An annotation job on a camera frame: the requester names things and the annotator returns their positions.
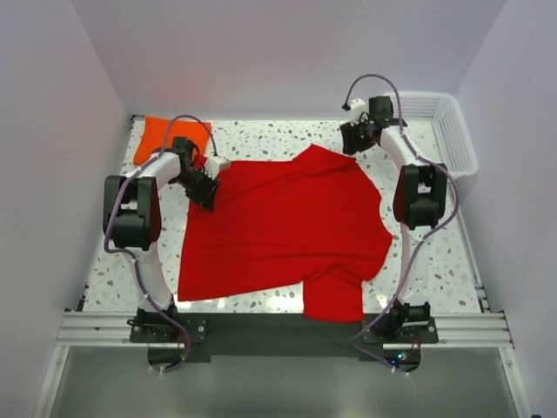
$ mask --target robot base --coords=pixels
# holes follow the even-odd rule
[[[339,324],[310,320],[300,313],[177,313],[175,309],[172,307],[168,314],[183,325],[191,337],[189,362],[210,362],[213,355],[358,357],[370,360],[354,350],[351,340],[377,316],[368,314],[362,322]],[[176,328],[161,320],[157,313],[138,311],[136,318],[128,322],[131,325],[130,342],[183,343]],[[417,339],[420,343],[439,341],[433,318],[427,326],[404,327],[394,338],[373,331],[359,343],[403,370],[407,370],[406,366],[417,367],[419,350],[384,350],[383,344],[413,344]],[[175,364],[181,360],[181,351],[175,347],[150,347],[148,359],[152,366]]]

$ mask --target red t-shirt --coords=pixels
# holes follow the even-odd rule
[[[178,300],[304,283],[304,314],[362,320],[362,280],[383,266],[392,236],[381,197],[355,158],[311,145],[293,161],[235,161],[215,211],[190,205]]]

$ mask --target white basket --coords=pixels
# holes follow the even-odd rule
[[[391,97],[395,117],[398,117],[399,109],[394,93],[390,92],[386,95]],[[478,171],[478,161],[473,151],[470,134],[456,98],[442,93],[402,91],[400,102],[402,117],[409,124],[409,128],[412,128],[412,122],[420,121],[431,124],[435,151],[454,177],[470,176]],[[412,139],[421,148],[419,138],[413,135]],[[426,155],[431,153],[425,149],[422,151]]]

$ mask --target orange towel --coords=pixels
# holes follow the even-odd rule
[[[163,146],[164,133],[169,122],[170,120],[168,119],[154,118],[152,116],[145,118],[145,132],[139,143],[136,155],[133,157],[133,164],[142,165],[149,159],[153,151]],[[205,126],[211,130],[209,122],[205,122]],[[199,152],[203,155],[209,134],[198,122],[178,120],[172,125],[171,134],[166,145],[167,148],[172,146],[174,137],[187,137],[199,147]]]

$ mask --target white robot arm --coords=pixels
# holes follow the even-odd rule
[[[149,294],[152,302],[162,311],[174,306],[172,292],[164,280],[158,257],[158,237],[161,232],[161,215],[158,191],[169,183],[179,183],[185,194],[196,204],[212,210],[218,189],[218,173],[230,166],[230,161],[219,156],[206,159],[203,169],[195,166],[196,146],[187,138],[175,138],[172,148],[160,157],[151,156],[150,162],[126,189],[118,209],[110,238],[117,248],[125,248],[137,257],[141,282],[135,280],[138,293]],[[104,231],[125,176],[110,176],[104,183]],[[155,312],[156,308],[146,299],[138,308]]]
[[[393,117],[389,97],[371,98],[369,105],[354,99],[346,107],[349,121],[340,126],[343,153],[352,155],[379,145],[399,170],[399,182],[393,201],[393,213],[400,222],[403,279],[416,246],[445,212],[446,176],[436,167],[421,161],[419,147],[411,138],[403,138],[398,119]],[[431,238],[421,245],[411,265],[407,280],[398,296],[397,306],[412,312],[400,327],[423,326],[429,320],[428,266]]]

